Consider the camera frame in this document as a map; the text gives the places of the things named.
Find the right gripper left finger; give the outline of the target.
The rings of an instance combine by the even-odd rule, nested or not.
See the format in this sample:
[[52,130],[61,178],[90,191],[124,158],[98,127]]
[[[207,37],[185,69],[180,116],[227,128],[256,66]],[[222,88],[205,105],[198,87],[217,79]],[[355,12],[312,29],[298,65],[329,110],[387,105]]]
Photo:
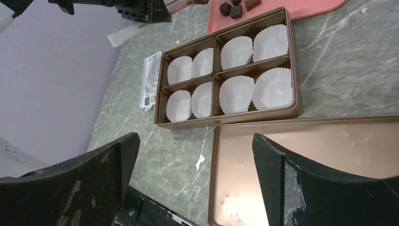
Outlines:
[[3,226],[109,226],[140,147],[135,132],[64,162],[0,180]]

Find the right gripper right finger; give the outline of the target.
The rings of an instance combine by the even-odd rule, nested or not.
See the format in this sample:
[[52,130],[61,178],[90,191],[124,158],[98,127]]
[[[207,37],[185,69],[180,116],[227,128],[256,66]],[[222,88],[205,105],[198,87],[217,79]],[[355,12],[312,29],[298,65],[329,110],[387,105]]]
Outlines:
[[343,172],[276,143],[252,140],[268,224],[271,226],[396,226],[399,178]]

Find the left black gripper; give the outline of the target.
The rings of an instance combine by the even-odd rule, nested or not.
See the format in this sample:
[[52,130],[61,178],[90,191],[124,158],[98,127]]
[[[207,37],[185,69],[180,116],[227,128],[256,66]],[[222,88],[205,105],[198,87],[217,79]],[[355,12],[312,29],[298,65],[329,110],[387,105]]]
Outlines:
[[144,0],[48,0],[48,2],[56,4],[69,15],[75,14],[75,4],[81,4],[116,8],[122,18],[148,24],[169,23],[172,18],[163,0],[148,0],[147,6]]

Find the rose gold tongs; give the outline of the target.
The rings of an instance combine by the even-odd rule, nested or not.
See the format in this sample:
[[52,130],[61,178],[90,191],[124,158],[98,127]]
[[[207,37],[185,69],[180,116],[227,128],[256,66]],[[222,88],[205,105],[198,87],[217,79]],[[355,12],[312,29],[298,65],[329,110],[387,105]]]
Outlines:
[[209,0],[174,0],[166,5],[171,15],[192,5],[206,5]]

